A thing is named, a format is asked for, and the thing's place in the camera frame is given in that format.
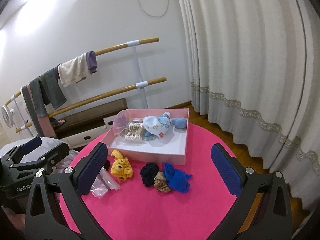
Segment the electrical cord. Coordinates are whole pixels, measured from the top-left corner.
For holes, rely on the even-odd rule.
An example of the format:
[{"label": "electrical cord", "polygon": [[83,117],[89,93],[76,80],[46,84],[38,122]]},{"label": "electrical cord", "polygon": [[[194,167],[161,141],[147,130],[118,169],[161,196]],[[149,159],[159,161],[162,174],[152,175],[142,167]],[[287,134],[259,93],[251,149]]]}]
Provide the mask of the electrical cord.
[{"label": "electrical cord", "polygon": [[164,16],[164,15],[167,13],[168,9],[169,9],[169,0],[167,0],[167,1],[168,1],[168,2],[167,2],[167,8],[166,8],[164,14],[159,15],[159,16],[148,14],[148,13],[144,10],[144,8],[142,7],[142,5],[141,5],[141,3],[140,3],[140,0],[138,0],[138,3],[139,3],[139,5],[140,5],[140,8],[143,10],[143,12],[144,12],[146,15],[148,15],[148,16],[150,16],[150,17],[153,17],[153,18],[160,18],[160,17]]}]

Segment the wooden floor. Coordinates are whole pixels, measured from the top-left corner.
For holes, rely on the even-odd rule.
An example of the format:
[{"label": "wooden floor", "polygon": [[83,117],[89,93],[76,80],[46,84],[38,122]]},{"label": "wooden floor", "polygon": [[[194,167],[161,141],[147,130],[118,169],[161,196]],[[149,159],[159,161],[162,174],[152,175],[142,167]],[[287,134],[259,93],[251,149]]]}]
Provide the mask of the wooden floor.
[{"label": "wooden floor", "polygon": [[[232,150],[232,152],[236,155],[237,159],[244,167],[252,167],[257,173],[269,173],[269,170],[265,170],[262,168],[262,158],[251,157],[246,145],[235,144],[233,142],[233,135],[231,133],[221,130],[220,126],[216,123],[209,123],[208,116],[200,116],[194,111],[192,106],[186,106],[185,108],[190,109],[190,122],[199,125],[220,137],[228,145],[228,147]],[[254,205],[252,206],[252,210],[249,212],[247,220],[243,224],[240,231],[247,229],[250,225],[260,198],[261,194],[256,197]],[[300,198],[291,197],[290,202],[292,210],[293,231],[295,231],[299,227],[300,223],[309,215],[309,212],[302,209]]]}]

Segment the hanging clothes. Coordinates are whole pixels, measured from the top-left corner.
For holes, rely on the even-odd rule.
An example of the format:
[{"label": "hanging clothes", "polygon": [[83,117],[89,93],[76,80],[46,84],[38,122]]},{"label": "hanging clothes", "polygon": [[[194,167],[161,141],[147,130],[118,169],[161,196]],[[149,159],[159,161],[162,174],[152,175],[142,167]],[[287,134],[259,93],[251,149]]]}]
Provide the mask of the hanging clothes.
[{"label": "hanging clothes", "polygon": [[26,108],[27,108],[27,105],[26,105],[26,102],[25,102],[24,97],[23,97],[22,88],[20,88],[20,95],[21,95],[21,97],[22,97],[23,108],[26,109]]},{"label": "hanging clothes", "polygon": [[68,62],[62,63],[58,67],[61,84],[63,87],[80,82],[92,75],[88,69],[86,53]]},{"label": "hanging clothes", "polygon": [[[36,114],[37,114],[37,108],[38,108],[38,112],[42,113],[42,108],[41,107],[39,108],[39,105],[40,105],[39,104],[39,98],[38,97],[35,98],[33,96],[30,85],[28,85],[28,91],[29,91],[30,98],[31,98],[31,101],[33,103],[33,106],[35,108]],[[43,133],[43,137],[52,137],[52,138],[56,138],[57,137],[57,135],[56,135],[56,133],[55,133],[55,131],[54,131],[52,125],[51,125],[51,122],[50,122],[50,120],[48,118],[48,113],[47,113],[47,115],[44,115],[44,116],[38,116],[37,115],[37,119],[38,119],[39,125],[41,127],[41,130],[42,130],[42,133]]]},{"label": "hanging clothes", "polygon": [[94,51],[88,51],[86,53],[86,60],[87,60],[87,66],[88,70],[91,74],[97,72],[97,58]]},{"label": "hanging clothes", "polygon": [[46,97],[49,103],[52,104],[53,108],[57,109],[62,106],[67,99],[58,84],[54,68],[41,75],[40,79],[40,84],[42,84]]},{"label": "hanging clothes", "polygon": [[59,64],[58,66],[56,66],[56,67],[53,68],[53,74],[54,74],[54,76],[55,76],[55,78],[56,78],[57,81],[60,79],[60,76],[59,76],[59,66],[60,66],[60,64]]},{"label": "hanging clothes", "polygon": [[32,98],[31,98],[30,94],[31,93],[29,93],[28,85],[24,86],[22,88],[22,95],[23,95],[24,101],[26,103],[26,106],[27,106],[27,109],[28,109],[28,112],[29,112],[29,116],[30,116],[30,118],[31,118],[31,120],[33,122],[33,126],[36,129],[38,135],[40,137],[44,137],[44,134],[43,134],[41,126],[39,124],[39,121],[38,121],[38,118],[37,118],[37,115],[36,115],[36,111],[35,111],[35,108],[34,108],[34,105],[33,105],[33,101],[32,101]]},{"label": "hanging clothes", "polygon": [[44,94],[41,92],[39,77],[32,80],[29,85],[37,117],[47,116],[48,113],[45,109],[44,101],[48,103],[49,99],[46,95],[43,97]]}]

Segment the purple cloth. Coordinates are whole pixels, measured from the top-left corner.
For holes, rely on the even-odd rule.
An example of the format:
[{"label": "purple cloth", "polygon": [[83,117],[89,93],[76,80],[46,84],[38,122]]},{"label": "purple cloth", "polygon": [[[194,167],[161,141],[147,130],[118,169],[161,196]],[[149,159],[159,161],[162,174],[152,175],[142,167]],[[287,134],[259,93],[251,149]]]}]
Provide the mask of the purple cloth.
[{"label": "purple cloth", "polygon": [[97,72],[97,58],[94,51],[88,51],[86,54],[88,70],[91,74]]},{"label": "purple cloth", "polygon": [[53,74],[54,74],[54,76],[55,76],[55,78],[56,78],[57,81],[58,81],[58,79],[60,79],[59,69],[58,69],[59,66],[60,66],[60,64],[53,69]]}]

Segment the beige cloth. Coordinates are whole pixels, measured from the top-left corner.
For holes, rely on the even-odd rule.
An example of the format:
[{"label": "beige cloth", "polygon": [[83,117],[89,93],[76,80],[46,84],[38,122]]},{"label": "beige cloth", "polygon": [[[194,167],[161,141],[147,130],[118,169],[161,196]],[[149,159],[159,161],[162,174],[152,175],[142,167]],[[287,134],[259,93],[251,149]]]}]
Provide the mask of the beige cloth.
[{"label": "beige cloth", "polygon": [[92,75],[88,69],[86,53],[68,62],[62,63],[59,65],[58,71],[63,87],[77,83],[87,76]]},{"label": "beige cloth", "polygon": [[20,95],[21,95],[21,98],[22,98],[23,108],[26,109],[27,105],[26,105],[26,102],[24,101],[24,97],[23,97],[23,94],[22,94],[22,88],[20,88]]},{"label": "beige cloth", "polygon": [[155,188],[156,190],[162,191],[164,193],[169,192],[171,189],[167,185],[167,179],[165,178],[162,171],[158,171],[155,176]]}]

